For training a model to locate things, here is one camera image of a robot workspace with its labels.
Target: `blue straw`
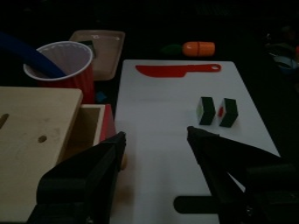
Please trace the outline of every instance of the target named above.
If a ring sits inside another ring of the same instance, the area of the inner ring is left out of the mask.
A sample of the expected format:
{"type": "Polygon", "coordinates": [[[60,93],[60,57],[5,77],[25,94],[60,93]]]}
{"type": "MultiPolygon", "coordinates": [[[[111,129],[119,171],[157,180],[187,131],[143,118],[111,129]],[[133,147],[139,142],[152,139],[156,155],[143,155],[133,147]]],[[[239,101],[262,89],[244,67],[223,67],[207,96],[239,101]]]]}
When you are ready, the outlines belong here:
{"type": "Polygon", "coordinates": [[[55,79],[65,76],[65,73],[39,51],[17,38],[3,32],[0,32],[0,48],[21,57],[24,64],[31,66],[49,78],[55,79]]]}

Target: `white cutting board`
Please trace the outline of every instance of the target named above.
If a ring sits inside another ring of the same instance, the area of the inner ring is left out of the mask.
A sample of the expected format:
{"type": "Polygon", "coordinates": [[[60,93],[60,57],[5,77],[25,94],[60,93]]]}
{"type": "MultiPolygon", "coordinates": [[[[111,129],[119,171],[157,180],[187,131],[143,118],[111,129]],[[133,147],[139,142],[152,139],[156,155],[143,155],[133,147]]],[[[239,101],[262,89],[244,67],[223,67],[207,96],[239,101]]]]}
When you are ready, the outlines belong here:
{"type": "Polygon", "coordinates": [[[123,64],[116,104],[116,129],[125,132],[128,165],[117,177],[111,224],[216,224],[216,214],[179,214],[180,195],[211,195],[191,146],[187,127],[220,134],[278,154],[235,64],[230,61],[127,59],[123,64]],[[218,73],[187,73],[183,78],[152,78],[136,65],[219,63],[218,73]],[[197,124],[196,107],[209,96],[218,109],[223,98],[238,101],[238,120],[231,128],[197,124]]]}

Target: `orange object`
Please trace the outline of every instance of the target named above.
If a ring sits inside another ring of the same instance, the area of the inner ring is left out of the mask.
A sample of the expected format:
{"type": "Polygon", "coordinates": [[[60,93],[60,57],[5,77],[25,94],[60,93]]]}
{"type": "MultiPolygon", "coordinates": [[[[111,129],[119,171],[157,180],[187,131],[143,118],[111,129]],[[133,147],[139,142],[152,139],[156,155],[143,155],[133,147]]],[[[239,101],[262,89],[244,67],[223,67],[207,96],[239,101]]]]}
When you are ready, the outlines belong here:
{"type": "Polygon", "coordinates": [[[215,53],[214,42],[192,41],[181,46],[181,53],[188,57],[209,57],[215,53]]]}

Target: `red toy knife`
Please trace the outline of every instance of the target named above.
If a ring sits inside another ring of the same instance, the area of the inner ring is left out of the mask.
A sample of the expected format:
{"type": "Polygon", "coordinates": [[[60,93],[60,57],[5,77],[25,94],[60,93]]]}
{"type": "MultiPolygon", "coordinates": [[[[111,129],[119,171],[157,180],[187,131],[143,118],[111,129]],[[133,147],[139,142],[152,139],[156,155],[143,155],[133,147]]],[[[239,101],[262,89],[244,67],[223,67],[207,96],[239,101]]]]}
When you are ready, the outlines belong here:
{"type": "Polygon", "coordinates": [[[180,78],[188,72],[218,72],[219,64],[184,65],[184,66],[135,66],[136,70],[155,78],[180,78]]]}

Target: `red plastic cup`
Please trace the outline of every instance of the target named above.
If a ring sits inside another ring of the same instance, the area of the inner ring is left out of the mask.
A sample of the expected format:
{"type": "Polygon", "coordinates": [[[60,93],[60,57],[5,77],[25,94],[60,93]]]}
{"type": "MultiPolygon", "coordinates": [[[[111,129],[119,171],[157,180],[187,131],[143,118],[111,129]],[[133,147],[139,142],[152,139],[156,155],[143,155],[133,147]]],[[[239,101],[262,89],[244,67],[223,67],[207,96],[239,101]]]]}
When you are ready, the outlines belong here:
{"type": "Polygon", "coordinates": [[[43,88],[77,88],[83,93],[83,104],[95,103],[95,83],[92,72],[92,51],[88,46],[73,41],[55,42],[36,49],[65,73],[64,77],[49,78],[23,65],[29,77],[37,80],[43,88]]]}

